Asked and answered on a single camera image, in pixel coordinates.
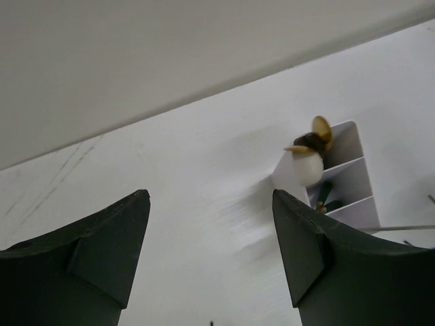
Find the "gold green-handled spoon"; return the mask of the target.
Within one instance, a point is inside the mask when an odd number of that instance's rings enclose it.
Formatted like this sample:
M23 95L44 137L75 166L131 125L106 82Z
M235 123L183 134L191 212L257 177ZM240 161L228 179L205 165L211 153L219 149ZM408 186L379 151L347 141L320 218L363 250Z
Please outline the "gold green-handled spoon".
M293 145L283 149L284 151L290 151L292 153L312 153L313 150L310 147L304 145Z
M332 147L333 135L331 126L326 118L321 115L315 116L312 121L312 131L323 141L326 151L329 151Z

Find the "gold green-handled fork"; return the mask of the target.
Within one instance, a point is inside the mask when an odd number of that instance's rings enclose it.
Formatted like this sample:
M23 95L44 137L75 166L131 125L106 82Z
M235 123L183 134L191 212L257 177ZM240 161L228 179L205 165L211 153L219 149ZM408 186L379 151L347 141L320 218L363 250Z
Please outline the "gold green-handled fork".
M315 206L315 210L320 213L326 214L331 211L335 211L343 206L343 203L340 200L333 200L328 203L318 202Z
M328 199L328 196L330 195L332 188L333 188L333 184L329 181L326 181L321 185L317 197L318 204L324 205L326 203L326 200Z

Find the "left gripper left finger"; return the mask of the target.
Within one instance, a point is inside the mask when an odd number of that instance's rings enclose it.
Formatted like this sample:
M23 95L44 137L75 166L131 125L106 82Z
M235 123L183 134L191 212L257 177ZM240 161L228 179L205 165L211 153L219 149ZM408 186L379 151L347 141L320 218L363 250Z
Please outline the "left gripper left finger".
M2 325L117 325L150 215L140 189L1 251Z

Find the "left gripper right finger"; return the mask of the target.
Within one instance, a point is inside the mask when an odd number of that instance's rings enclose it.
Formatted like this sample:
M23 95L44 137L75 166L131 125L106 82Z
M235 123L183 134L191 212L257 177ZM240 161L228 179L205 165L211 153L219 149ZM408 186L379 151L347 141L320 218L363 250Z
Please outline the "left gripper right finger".
M434 250L377 238L273 192L273 219L303 325L433 325Z

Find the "white ceramic spoon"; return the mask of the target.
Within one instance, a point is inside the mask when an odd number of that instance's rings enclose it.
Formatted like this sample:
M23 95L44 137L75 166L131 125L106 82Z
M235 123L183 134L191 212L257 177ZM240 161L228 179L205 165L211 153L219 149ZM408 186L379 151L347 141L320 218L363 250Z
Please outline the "white ceramic spoon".
M297 180L303 187L316 184L324 173L324 161L318 153L295 153L293 165Z

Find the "silver chopstick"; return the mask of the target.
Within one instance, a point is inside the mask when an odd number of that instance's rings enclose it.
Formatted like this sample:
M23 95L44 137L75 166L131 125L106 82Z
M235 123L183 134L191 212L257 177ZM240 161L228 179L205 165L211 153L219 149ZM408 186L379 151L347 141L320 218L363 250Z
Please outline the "silver chopstick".
M386 231L402 231L402 230L434 230L435 225L406 225L406 226L389 226L389 227L377 227L377 228L361 228L362 232L377 233Z

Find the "brown wooden spoon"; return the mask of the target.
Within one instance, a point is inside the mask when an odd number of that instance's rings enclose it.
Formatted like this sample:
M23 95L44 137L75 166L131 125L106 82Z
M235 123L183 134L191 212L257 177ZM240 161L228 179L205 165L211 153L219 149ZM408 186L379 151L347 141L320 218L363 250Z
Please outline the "brown wooden spoon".
M302 135L301 137L298 137L294 140L293 145L305 146L309 149L313 149L318 153L323 153L326 151L326 142L324 142L322 138L314 132L310 132Z

